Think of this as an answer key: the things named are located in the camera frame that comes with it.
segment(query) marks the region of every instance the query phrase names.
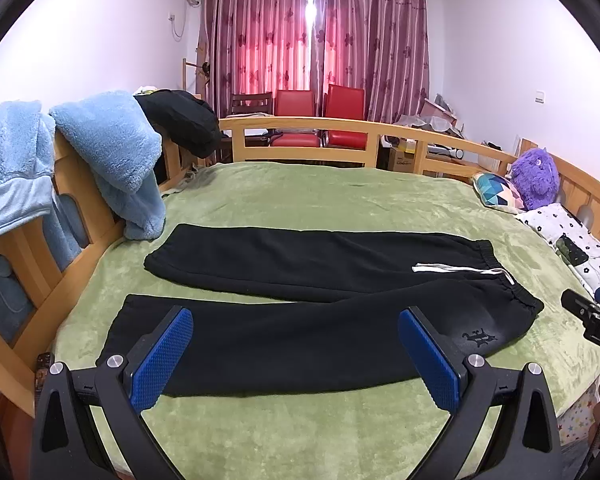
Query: white drawstring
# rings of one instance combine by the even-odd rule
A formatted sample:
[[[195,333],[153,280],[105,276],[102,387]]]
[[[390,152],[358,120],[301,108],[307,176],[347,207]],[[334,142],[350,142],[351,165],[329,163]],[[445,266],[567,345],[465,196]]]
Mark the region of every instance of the white drawstring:
[[[411,267],[413,272],[458,272],[458,270],[468,270],[469,272],[477,272],[478,274],[504,274],[511,285],[515,285],[507,269],[474,269],[473,267],[454,267],[445,264],[415,264]]]

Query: black pants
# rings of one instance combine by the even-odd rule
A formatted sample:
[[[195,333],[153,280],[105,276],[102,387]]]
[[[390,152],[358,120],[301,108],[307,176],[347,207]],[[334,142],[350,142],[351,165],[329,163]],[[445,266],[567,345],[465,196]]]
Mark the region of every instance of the black pants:
[[[145,267],[186,285],[302,303],[238,304],[128,296],[98,362],[126,353],[168,310],[194,336],[171,396],[351,390],[417,376],[397,336],[418,306],[466,354],[491,354],[531,327],[542,303],[506,274],[414,272],[416,264],[501,269],[487,240],[181,224]]]

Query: curtain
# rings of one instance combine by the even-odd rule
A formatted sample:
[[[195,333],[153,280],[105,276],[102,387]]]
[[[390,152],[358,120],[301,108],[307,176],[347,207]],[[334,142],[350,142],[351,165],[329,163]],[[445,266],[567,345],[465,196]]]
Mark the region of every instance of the curtain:
[[[368,121],[420,111],[429,92],[425,0],[315,0],[311,88],[365,89]]]
[[[219,117],[231,94],[309,88],[307,0],[202,0],[198,65],[208,61],[206,100]]]

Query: silver screw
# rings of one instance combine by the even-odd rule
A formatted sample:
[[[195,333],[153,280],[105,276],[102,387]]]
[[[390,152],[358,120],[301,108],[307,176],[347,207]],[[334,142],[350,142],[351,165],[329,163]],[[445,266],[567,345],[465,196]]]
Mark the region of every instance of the silver screw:
[[[124,360],[125,359],[122,357],[122,355],[112,355],[109,359],[107,359],[107,366],[109,368],[118,368]]]
[[[542,367],[538,363],[529,363],[527,366],[533,375],[540,375],[542,373]]]
[[[53,363],[49,368],[49,373],[51,373],[51,375],[58,375],[63,368],[64,365],[62,363]]]
[[[474,368],[481,368],[484,366],[484,357],[478,354],[471,354],[467,360],[469,364]]]

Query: wooden headboard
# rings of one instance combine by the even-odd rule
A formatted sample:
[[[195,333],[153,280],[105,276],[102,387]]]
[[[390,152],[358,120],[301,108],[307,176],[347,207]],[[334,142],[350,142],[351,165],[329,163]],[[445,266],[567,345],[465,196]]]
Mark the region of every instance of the wooden headboard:
[[[455,139],[423,130],[413,130],[392,124],[369,123],[328,118],[237,118],[220,121],[221,129],[233,131],[235,160],[342,160],[375,167],[379,136],[388,135],[416,140],[414,172],[435,171],[468,177],[479,168],[462,166],[429,158],[429,143],[461,148],[499,160],[498,174],[504,175],[516,158],[464,139]],[[251,148],[245,146],[244,129],[316,128],[367,133],[364,150],[331,148]],[[42,234],[42,220],[35,219],[0,236],[0,254],[11,263],[14,273],[29,295],[35,311],[10,345],[0,336],[0,391],[20,409],[33,416],[34,366],[38,354],[47,351],[60,324],[71,312],[87,285],[104,251],[122,237],[122,222],[116,221],[102,199],[87,164],[74,149],[56,135],[56,168],[54,184],[57,192],[70,195],[77,205],[86,229],[89,244],[61,272]],[[160,184],[168,189],[180,181],[192,162],[203,165],[189,152],[178,148],[163,135],[162,150],[168,180]],[[567,195],[567,207],[572,211],[589,204],[596,213],[593,233],[600,237],[600,182],[568,162],[555,157]]]

